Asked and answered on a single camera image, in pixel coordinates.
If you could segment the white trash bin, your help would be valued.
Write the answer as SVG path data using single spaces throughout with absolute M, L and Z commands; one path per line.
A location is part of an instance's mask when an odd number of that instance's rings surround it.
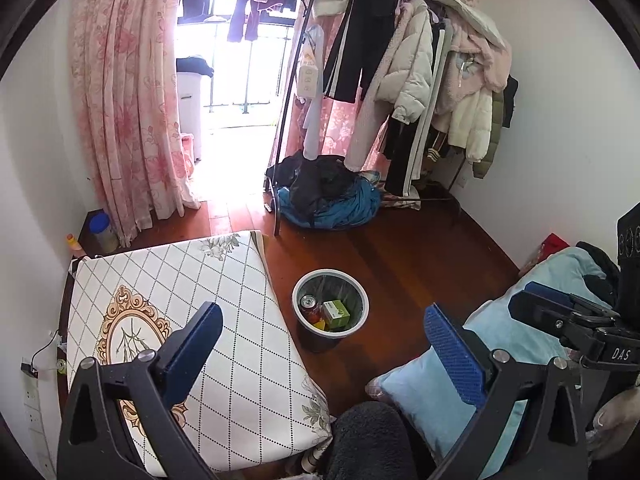
M 356 278 L 339 270 L 319 269 L 295 284 L 292 307 L 306 335 L 320 342 L 337 342 L 363 328 L 370 302 Z

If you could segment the red cola can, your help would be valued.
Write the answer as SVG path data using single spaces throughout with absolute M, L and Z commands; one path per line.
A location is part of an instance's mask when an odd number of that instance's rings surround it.
M 321 309 L 314 295 L 306 294 L 299 300 L 299 311 L 305 320 L 314 325 L 322 319 Z

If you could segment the white wall power strip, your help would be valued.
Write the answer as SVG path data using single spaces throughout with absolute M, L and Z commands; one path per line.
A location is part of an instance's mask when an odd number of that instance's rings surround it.
M 29 435 L 32 438 L 32 446 L 36 452 L 38 466 L 43 478 L 55 480 L 55 468 L 51 460 L 46 433 L 44 432 L 38 380 L 26 372 L 26 366 L 27 363 L 21 365 L 21 373 L 24 385 L 24 407 Z

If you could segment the orange capped small bottle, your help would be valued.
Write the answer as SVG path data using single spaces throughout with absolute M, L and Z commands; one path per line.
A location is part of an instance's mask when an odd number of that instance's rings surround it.
M 74 237 L 73 234 L 66 235 L 66 243 L 74 258 L 82 259 L 87 255 L 85 249 L 82 248 L 81 244 L 79 244 L 77 238 Z

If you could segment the green white carton box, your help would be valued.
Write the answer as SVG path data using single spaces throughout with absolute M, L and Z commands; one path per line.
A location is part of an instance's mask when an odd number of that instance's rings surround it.
M 328 300 L 321 305 L 321 312 L 328 330 L 344 328 L 350 320 L 349 310 L 341 300 Z

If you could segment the dark grey fuzzy cushion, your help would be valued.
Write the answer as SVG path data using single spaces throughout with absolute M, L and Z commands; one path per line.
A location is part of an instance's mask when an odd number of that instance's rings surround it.
M 325 479 L 416 479 L 407 430 L 389 405 L 367 401 L 333 423 Z

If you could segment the blue black clothes pile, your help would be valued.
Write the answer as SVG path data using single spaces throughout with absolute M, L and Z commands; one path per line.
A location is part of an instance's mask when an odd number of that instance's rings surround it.
M 348 170 L 344 158 L 301 152 L 266 170 L 266 189 L 280 217 L 303 229 L 336 231 L 363 226 L 381 207 L 378 178 Z

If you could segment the black hanging trousers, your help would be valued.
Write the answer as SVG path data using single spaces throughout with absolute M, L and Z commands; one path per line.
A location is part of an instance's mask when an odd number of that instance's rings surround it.
M 363 98 L 395 31 L 399 0 L 348 0 L 323 73 L 324 95 L 355 103 Z

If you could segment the white puffer jacket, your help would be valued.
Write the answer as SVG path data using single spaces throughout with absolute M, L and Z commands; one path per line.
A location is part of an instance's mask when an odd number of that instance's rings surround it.
M 426 16 L 425 1 L 410 1 L 409 13 L 401 15 L 390 47 L 382 60 L 374 64 L 376 72 L 370 85 L 373 101 L 393 104 L 393 118 L 404 124 L 419 118 L 433 90 L 432 31 Z M 503 48 L 506 45 L 495 24 L 489 18 L 482 18 L 474 8 L 477 0 L 433 1 L 451 6 L 469 18 L 495 46 Z

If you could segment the black clothes rack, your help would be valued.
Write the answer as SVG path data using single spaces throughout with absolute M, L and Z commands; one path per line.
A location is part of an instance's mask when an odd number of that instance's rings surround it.
M 409 13 L 410 1 L 411 0 L 399 0 L 396 9 L 395 30 L 398 29 L 398 22 L 400 21 L 401 15 L 407 15 Z M 433 50 L 433 26 L 431 22 L 431 13 L 427 1 L 425 1 L 425 3 L 426 16 L 428 18 L 428 22 L 431 25 L 431 47 Z M 326 67 L 326 61 L 328 60 L 329 54 L 330 52 L 322 54 L 321 59 L 324 67 Z M 433 72 L 433 64 L 434 61 L 431 62 L 434 87 L 435 76 Z M 305 120 L 303 122 L 304 140 L 303 147 L 299 152 L 301 152 L 303 156 L 309 160 L 314 160 L 318 156 L 323 155 L 320 152 L 321 112 L 324 100 L 329 99 L 324 95 L 323 73 L 320 79 L 320 88 L 317 91 L 317 94 L 311 100 L 308 106 Z M 355 102 L 360 105 L 358 115 L 354 122 L 354 128 L 352 128 L 352 134 L 349 137 L 349 146 L 347 152 L 342 157 L 344 158 L 344 165 L 348 170 L 359 172 L 361 174 L 360 171 L 362 169 L 362 166 L 369 156 L 373 142 L 378 136 L 378 130 L 382 128 L 382 125 L 398 124 L 401 125 L 401 128 L 405 133 L 415 132 L 419 127 L 422 118 L 425 116 L 428 107 L 431 104 L 433 90 L 428 97 L 427 107 L 424 112 L 419 116 L 417 120 L 415 120 L 414 122 L 410 122 L 410 124 L 404 124 L 396 118 L 393 118 L 393 104 L 385 101 L 374 102 L 373 92 L 370 90 L 370 87 L 363 98 L 360 98 L 360 92 L 361 90 L 358 90 Z

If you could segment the white patterned tablecloth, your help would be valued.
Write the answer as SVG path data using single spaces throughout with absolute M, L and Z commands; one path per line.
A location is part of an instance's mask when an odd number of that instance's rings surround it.
M 213 479 L 330 440 L 262 233 L 79 263 L 61 479 Z

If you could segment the white appliance on balcony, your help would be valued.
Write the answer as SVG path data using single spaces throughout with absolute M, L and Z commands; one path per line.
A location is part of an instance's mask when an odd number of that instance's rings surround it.
M 202 116 L 214 70 L 204 58 L 176 58 L 179 125 L 182 134 L 192 136 L 194 162 L 202 158 Z

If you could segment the blue capped plastic bottle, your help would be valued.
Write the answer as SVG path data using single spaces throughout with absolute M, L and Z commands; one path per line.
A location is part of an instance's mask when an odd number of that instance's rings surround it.
M 105 255 L 109 255 L 119 248 L 119 240 L 113 230 L 111 219 L 104 211 L 98 211 L 90 219 L 89 231 L 96 238 Z

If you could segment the pink floral curtain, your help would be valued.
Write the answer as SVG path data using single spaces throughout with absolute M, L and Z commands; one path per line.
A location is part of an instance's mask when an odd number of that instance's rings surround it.
M 73 0 L 70 88 L 100 206 L 127 247 L 154 220 L 200 204 L 179 124 L 179 0 Z

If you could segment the pink fleece coat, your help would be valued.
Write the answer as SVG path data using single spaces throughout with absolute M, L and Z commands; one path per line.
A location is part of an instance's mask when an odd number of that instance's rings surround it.
M 491 129 L 494 94 L 506 88 L 512 63 L 510 44 L 499 47 L 448 8 L 452 39 L 438 84 L 432 126 L 439 132 L 454 127 L 456 136 Z

